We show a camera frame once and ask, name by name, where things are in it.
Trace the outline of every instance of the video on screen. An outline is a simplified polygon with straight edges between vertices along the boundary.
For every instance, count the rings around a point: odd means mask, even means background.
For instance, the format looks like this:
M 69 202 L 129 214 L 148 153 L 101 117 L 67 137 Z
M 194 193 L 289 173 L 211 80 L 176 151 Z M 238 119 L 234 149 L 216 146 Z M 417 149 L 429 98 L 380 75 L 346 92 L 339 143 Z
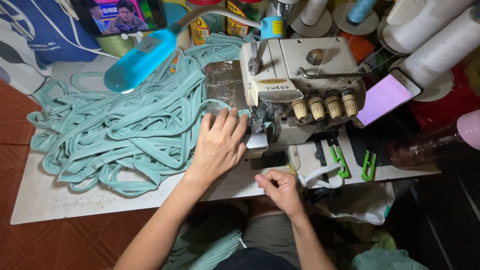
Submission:
M 155 28 L 147 0 L 86 0 L 87 9 L 102 34 Z

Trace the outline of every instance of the shorts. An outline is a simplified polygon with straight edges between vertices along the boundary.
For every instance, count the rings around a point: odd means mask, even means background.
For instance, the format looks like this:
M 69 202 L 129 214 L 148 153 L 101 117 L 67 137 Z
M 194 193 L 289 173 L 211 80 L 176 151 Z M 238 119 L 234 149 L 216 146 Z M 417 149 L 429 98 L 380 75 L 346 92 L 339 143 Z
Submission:
M 255 247 L 280 256 L 300 269 L 292 222 L 286 214 L 261 216 L 249 221 L 242 241 L 247 247 Z M 244 247 L 240 244 L 237 250 L 242 248 Z

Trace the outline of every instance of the tablet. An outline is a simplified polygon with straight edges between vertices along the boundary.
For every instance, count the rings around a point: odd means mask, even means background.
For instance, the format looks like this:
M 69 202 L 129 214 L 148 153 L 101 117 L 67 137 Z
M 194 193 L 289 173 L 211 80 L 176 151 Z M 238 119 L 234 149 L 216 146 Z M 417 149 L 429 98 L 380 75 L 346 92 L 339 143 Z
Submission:
M 158 0 L 71 0 L 71 3 L 82 24 L 95 37 L 167 27 Z

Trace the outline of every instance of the phone screen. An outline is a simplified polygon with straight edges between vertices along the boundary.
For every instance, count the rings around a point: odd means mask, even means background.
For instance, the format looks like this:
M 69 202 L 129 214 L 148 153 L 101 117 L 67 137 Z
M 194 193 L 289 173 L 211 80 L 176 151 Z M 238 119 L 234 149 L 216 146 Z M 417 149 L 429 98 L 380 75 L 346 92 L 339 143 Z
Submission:
M 368 125 L 412 96 L 405 86 L 389 74 L 367 91 L 365 105 L 357 118 Z

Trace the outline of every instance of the overlock sewing machine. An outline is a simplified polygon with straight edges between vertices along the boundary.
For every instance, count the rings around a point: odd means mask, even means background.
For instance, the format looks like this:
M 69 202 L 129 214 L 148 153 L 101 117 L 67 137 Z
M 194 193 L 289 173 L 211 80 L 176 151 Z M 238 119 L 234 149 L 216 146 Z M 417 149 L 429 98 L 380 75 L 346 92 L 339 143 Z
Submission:
M 363 109 L 361 77 L 369 73 L 368 66 L 357 66 L 343 37 L 271 39 L 244 44 L 239 61 L 207 65 L 205 88 L 207 98 L 249 109 L 244 158 L 273 157 L 252 163 L 253 170 L 285 164 L 297 169 L 296 144 L 342 128 Z M 285 153 L 283 164 L 279 152 Z

